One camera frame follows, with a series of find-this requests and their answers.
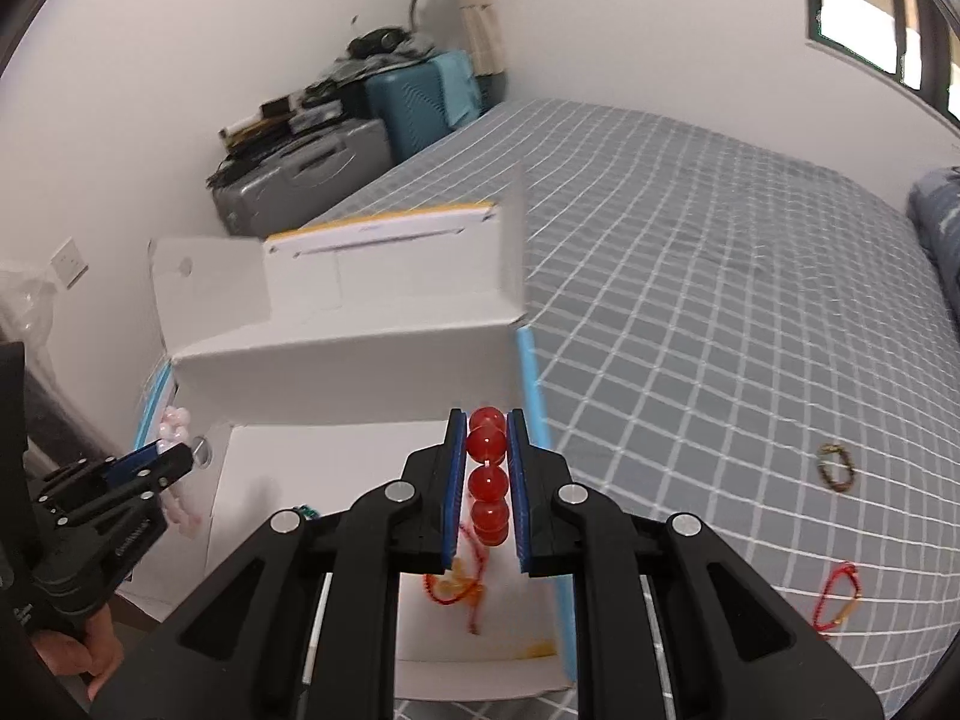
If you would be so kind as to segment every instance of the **bed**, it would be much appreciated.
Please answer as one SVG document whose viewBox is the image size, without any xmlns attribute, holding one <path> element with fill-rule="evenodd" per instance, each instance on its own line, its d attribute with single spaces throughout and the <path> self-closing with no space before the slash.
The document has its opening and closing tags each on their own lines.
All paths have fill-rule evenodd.
<svg viewBox="0 0 960 720">
<path fill-rule="evenodd" d="M 517 162 L 555 449 L 627 511 L 704 517 L 805 618 L 854 562 L 864 600 L 832 641 L 892 715 L 960 627 L 960 346 L 909 220 L 832 170 L 563 100 L 500 105 L 325 218 L 496 197 Z M 847 494 L 825 442 L 853 457 Z M 575 712 L 575 691 L 397 705 Z"/>
</svg>

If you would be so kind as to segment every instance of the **green object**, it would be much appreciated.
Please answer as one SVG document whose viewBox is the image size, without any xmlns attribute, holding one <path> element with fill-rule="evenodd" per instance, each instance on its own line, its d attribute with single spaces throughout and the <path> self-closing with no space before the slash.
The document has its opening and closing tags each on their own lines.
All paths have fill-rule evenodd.
<svg viewBox="0 0 960 720">
<path fill-rule="evenodd" d="M 318 512 L 312 506 L 307 506 L 306 504 L 294 507 L 294 511 L 299 512 L 307 519 L 320 519 L 320 512 Z"/>
</svg>

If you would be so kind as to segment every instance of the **power outlet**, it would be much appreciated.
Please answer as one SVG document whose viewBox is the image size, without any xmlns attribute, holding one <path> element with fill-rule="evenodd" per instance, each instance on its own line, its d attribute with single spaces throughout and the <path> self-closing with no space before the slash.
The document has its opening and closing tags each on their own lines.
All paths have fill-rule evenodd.
<svg viewBox="0 0 960 720">
<path fill-rule="evenodd" d="M 68 239 L 58 249 L 53 259 L 50 260 L 50 265 L 54 269 L 56 278 L 61 281 L 66 289 L 70 289 L 76 284 L 80 276 L 85 274 L 89 268 L 88 264 L 83 261 L 83 257 L 80 256 L 77 242 L 72 238 Z"/>
</svg>

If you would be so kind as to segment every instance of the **red string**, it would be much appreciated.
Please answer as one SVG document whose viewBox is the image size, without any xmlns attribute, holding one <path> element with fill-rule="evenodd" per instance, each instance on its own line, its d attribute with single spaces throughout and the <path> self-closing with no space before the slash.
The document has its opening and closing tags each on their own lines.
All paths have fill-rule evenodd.
<svg viewBox="0 0 960 720">
<path fill-rule="evenodd" d="M 832 620 L 821 622 L 820 615 L 823 614 L 824 606 L 827 605 L 827 595 L 830 594 L 830 591 L 833 589 L 833 584 L 841 576 L 846 576 L 850 580 L 850 584 L 853 585 L 853 596 L 843 605 L 843 608 L 841 608 Z M 863 589 L 860 585 L 860 576 L 857 574 L 856 566 L 851 562 L 840 563 L 840 565 L 830 572 L 827 578 L 827 584 L 824 585 L 824 590 L 820 593 L 820 598 L 817 599 L 817 605 L 813 608 L 814 630 L 824 634 L 836 628 L 851 615 L 862 597 Z"/>
<path fill-rule="evenodd" d="M 464 600 L 464 598 L 469 597 L 470 594 L 473 594 L 480 587 L 480 581 L 483 579 L 484 571 L 487 569 L 487 557 L 490 552 L 483 546 L 483 544 L 478 541 L 477 537 L 469 531 L 464 523 L 460 523 L 460 532 L 467 537 L 467 541 L 470 542 L 470 547 L 473 550 L 473 559 L 476 562 L 477 566 L 477 575 L 470 580 L 470 583 L 467 587 L 461 590 L 458 594 L 454 595 L 452 598 L 440 598 L 436 594 L 435 586 L 437 584 L 438 577 L 434 574 L 424 574 L 424 590 L 426 594 L 430 596 L 430 599 L 437 604 L 442 605 L 443 607 L 448 607 L 451 604 L 459 603 L 459 601 Z M 477 615 L 479 613 L 479 604 L 473 604 L 470 607 L 469 619 L 467 620 L 467 628 L 469 632 L 476 635 L 478 634 L 479 628 L 477 627 Z"/>
</svg>

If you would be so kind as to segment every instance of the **red bead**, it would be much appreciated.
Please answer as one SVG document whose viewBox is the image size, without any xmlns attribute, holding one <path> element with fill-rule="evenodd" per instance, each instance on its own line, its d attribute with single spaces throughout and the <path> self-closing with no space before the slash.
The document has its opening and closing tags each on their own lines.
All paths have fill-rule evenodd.
<svg viewBox="0 0 960 720">
<path fill-rule="evenodd" d="M 507 436 L 493 425 L 480 425 L 467 436 L 467 453 L 477 463 L 499 466 L 507 454 Z"/>
<path fill-rule="evenodd" d="M 507 432 L 507 419 L 495 406 L 481 406 L 470 415 L 470 429 L 476 430 L 480 425 L 493 425 L 503 433 Z"/>
<path fill-rule="evenodd" d="M 502 501 L 510 488 L 510 481 L 497 466 L 479 466 L 470 471 L 467 489 L 478 501 L 496 503 Z"/>
<path fill-rule="evenodd" d="M 481 531 L 474 526 L 473 532 L 476 533 L 477 541 L 483 546 L 498 547 L 504 541 L 507 541 L 507 536 L 510 535 L 510 523 L 504 525 L 498 531 Z"/>
<path fill-rule="evenodd" d="M 499 532 L 510 522 L 510 509 L 507 508 L 507 502 L 504 500 L 493 501 L 493 503 L 474 501 L 470 508 L 470 520 L 473 522 L 474 530 L 487 533 Z"/>
</svg>

